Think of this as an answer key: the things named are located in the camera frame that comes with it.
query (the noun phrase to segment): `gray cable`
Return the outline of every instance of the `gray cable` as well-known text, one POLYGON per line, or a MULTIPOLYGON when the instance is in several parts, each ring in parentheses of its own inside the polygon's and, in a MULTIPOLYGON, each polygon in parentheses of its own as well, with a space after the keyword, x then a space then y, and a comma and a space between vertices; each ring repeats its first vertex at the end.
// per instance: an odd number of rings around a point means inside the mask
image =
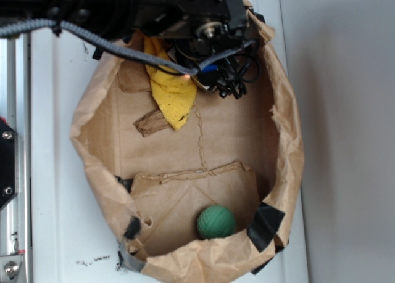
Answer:
MULTIPOLYGON (((33 31, 33 30, 36 30, 39 28, 44 28, 44 27, 54 28, 54 27, 56 27, 56 25, 57 25, 56 21, 47 20, 47 19, 34 19, 34 20, 27 20, 24 22, 18 22, 18 23, 6 25, 4 27, 0 27, 0 38, 8 38, 8 37, 12 37, 15 35, 19 35, 21 33, 30 32, 30 31, 33 31)), ((240 47, 238 47, 236 49, 229 49, 229 50, 223 51, 219 54, 216 54, 216 55, 213 55, 213 56, 207 58, 205 61, 198 64, 198 68, 187 68, 187 67, 181 66, 180 64, 177 64, 175 62, 172 62, 172 61, 168 61, 168 60, 156 57, 156 56, 145 54, 143 52, 128 49, 128 48, 125 48, 122 46, 118 46, 118 45, 116 45, 104 38, 101 38, 98 35, 95 35, 94 33, 90 32, 82 27, 79 27, 79 26, 74 25, 74 24, 67 22, 67 21, 61 21, 60 27, 64 30, 67 30, 67 31, 73 33, 74 35, 78 36, 79 38, 84 39, 85 41, 92 44, 93 46, 96 46, 96 47, 102 49, 103 51, 109 52, 109 53, 116 55, 118 57, 130 59, 130 60, 135 60, 138 62, 142 62, 144 64, 153 65, 156 67, 158 65, 165 66, 165 67, 171 68, 173 70, 176 70, 177 72, 187 74, 187 75, 197 75, 201 70, 206 68, 208 65, 210 65, 220 59, 229 57, 229 56, 239 52, 240 50, 242 50, 242 48, 240 48, 240 47)), ((254 40, 247 41, 244 43, 243 47, 248 47, 253 42, 254 42, 254 40)))

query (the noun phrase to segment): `yellow sponge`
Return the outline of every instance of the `yellow sponge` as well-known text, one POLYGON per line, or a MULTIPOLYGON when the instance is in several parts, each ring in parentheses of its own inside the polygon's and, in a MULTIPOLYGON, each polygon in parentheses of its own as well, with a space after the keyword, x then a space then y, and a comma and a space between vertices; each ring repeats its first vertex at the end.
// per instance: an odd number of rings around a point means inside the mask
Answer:
MULTIPOLYGON (((170 60, 167 44, 162 39, 144 38, 144 52, 170 60)), ((146 66, 151 78, 152 96, 165 119, 179 130, 187 121, 198 87, 189 75, 171 75, 149 65, 146 66)))

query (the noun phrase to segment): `paper bag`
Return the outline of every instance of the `paper bag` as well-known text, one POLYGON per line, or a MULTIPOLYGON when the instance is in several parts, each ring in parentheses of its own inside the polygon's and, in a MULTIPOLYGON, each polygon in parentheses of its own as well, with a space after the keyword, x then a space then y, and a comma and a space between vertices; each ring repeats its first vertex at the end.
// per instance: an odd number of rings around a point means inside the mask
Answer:
MULTIPOLYGON (((299 114, 273 30, 249 18, 262 74, 240 100, 198 91, 181 130, 144 137, 135 123, 158 109, 148 76, 104 54, 75 111, 71 139, 127 268, 162 282, 231 282, 288 244, 304 165, 299 114), (197 236, 212 204, 235 214, 236 234, 197 236)), ((126 46, 140 42, 137 33, 126 46)))

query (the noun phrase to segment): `gray wall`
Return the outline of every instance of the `gray wall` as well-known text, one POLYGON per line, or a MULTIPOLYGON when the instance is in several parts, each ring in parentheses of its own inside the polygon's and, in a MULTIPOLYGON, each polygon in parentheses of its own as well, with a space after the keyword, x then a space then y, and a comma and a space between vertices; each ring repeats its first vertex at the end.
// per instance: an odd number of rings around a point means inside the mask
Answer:
POLYGON ((395 282, 395 0, 281 0, 311 283, 395 282))

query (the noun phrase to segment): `green ball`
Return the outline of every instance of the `green ball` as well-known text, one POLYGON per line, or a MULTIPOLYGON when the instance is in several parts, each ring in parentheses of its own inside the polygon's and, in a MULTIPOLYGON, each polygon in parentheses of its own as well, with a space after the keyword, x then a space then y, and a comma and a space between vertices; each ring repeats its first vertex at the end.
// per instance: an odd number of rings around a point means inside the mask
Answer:
POLYGON ((197 231, 203 239, 224 238, 236 232, 236 220, 224 206, 206 208, 197 219, 197 231))

